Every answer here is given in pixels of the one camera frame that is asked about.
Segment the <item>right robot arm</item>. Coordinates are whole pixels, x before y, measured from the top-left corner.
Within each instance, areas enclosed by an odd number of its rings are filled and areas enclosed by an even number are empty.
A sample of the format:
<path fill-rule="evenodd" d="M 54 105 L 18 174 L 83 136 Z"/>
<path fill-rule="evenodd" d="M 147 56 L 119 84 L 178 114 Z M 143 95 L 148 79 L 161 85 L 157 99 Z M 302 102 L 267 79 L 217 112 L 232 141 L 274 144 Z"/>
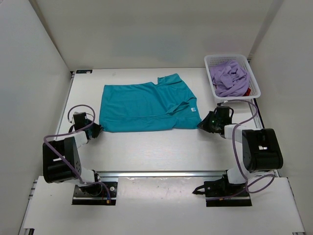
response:
<path fill-rule="evenodd" d="M 232 141 L 236 166 L 226 171 L 225 180 L 220 182 L 222 194 L 230 196 L 259 171 L 281 169 L 283 157 L 271 128 L 249 129 L 243 124 L 232 122 L 234 110 L 229 106 L 218 105 L 214 111 L 198 124 L 198 128 L 208 133 L 219 134 Z"/>

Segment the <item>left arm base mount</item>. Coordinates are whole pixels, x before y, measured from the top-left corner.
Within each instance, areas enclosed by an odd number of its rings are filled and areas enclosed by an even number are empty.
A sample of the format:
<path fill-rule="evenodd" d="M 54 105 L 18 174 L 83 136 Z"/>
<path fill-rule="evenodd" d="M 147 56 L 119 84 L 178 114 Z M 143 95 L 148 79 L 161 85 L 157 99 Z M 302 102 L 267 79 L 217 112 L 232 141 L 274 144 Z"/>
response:
<path fill-rule="evenodd" d="M 102 177 L 110 193 L 110 200 L 107 198 L 107 190 L 102 185 L 79 187 L 75 185 L 73 190 L 72 205 L 84 206 L 115 206 L 118 191 L 118 178 Z"/>

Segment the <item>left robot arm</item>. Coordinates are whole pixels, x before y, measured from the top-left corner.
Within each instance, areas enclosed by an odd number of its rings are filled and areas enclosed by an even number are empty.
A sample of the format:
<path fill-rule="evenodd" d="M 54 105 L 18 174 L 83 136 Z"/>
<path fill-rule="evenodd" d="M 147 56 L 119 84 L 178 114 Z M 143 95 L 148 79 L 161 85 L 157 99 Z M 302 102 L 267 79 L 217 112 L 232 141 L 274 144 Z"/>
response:
<path fill-rule="evenodd" d="M 43 176 L 47 183 L 72 183 L 92 196 L 102 192 L 98 173 L 82 167 L 78 153 L 78 148 L 97 138 L 103 130 L 94 122 L 94 115 L 91 117 L 92 120 L 88 119 L 86 112 L 75 112 L 68 133 L 44 137 Z"/>

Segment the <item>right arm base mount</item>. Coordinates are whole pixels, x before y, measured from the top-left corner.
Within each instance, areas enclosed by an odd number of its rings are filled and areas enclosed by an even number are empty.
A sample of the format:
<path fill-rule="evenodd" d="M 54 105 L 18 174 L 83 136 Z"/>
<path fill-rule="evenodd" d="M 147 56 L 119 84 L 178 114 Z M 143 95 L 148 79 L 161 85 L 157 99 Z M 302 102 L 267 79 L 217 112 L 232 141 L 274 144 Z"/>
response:
<path fill-rule="evenodd" d="M 252 202 L 245 183 L 231 184 L 226 175 L 215 181 L 204 181 L 192 192 L 204 195 L 206 207 L 251 207 Z"/>

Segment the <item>teal t-shirt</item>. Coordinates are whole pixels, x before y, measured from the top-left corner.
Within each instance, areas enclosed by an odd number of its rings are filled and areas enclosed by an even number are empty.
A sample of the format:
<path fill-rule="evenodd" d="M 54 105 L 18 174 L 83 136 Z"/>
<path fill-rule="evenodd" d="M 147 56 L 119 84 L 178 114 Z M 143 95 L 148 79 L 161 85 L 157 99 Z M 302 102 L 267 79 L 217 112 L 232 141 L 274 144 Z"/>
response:
<path fill-rule="evenodd" d="M 177 73 L 156 84 L 104 86 L 99 124 L 107 132 L 196 129 L 200 122 L 197 98 Z"/>

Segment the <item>purple t-shirt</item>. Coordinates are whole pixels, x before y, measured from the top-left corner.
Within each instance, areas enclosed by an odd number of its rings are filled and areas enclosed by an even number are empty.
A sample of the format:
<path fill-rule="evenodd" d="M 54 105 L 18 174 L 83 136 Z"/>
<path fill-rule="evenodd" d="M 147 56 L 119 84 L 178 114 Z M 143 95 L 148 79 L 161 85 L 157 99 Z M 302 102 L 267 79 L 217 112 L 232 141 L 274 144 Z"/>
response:
<path fill-rule="evenodd" d="M 223 62 L 209 69 L 215 93 L 220 97 L 244 96 L 249 87 L 250 75 L 236 61 Z"/>

